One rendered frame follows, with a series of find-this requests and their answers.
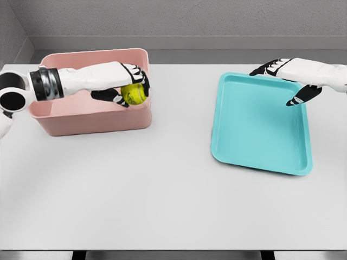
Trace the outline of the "pink plastic basket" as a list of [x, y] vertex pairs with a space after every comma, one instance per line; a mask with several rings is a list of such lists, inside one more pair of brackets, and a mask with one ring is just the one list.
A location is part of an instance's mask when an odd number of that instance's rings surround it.
[[[41, 64], [47, 68], [74, 68], [119, 61], [136, 64], [149, 72], [149, 57], [141, 48], [80, 51], [50, 54]], [[31, 116], [51, 136], [103, 133], [143, 129], [151, 125], [151, 99], [124, 108], [116, 103], [95, 100], [86, 90], [63, 99], [32, 103]]]

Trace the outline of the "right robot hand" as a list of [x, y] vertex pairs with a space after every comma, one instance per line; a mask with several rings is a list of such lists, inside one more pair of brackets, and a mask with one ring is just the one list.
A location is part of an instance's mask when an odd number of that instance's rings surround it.
[[319, 71], [324, 66], [325, 63], [303, 58], [278, 58], [259, 66], [249, 75], [270, 75], [302, 83], [304, 86], [287, 101], [286, 106], [290, 107], [306, 103], [322, 92], [323, 80]]

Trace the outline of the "yellow tennis ball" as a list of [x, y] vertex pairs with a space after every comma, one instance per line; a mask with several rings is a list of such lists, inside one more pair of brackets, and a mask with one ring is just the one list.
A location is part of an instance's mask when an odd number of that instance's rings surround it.
[[121, 87], [121, 95], [129, 105], [140, 105], [147, 99], [145, 88], [141, 83]]

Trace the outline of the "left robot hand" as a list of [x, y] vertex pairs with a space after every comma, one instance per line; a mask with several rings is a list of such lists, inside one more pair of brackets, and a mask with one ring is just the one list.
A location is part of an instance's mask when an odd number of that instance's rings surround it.
[[145, 88], [145, 95], [149, 97], [149, 79], [146, 73], [137, 65], [109, 62], [91, 66], [91, 76], [85, 80], [85, 89], [92, 98], [114, 102], [128, 107], [121, 95], [121, 87], [141, 83]]

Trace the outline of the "blue plastic tray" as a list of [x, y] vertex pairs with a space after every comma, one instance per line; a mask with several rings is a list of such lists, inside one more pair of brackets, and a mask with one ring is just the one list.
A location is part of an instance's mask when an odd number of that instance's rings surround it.
[[225, 73], [217, 90], [211, 153], [222, 163], [305, 176], [313, 169], [305, 105], [288, 107], [301, 86]]

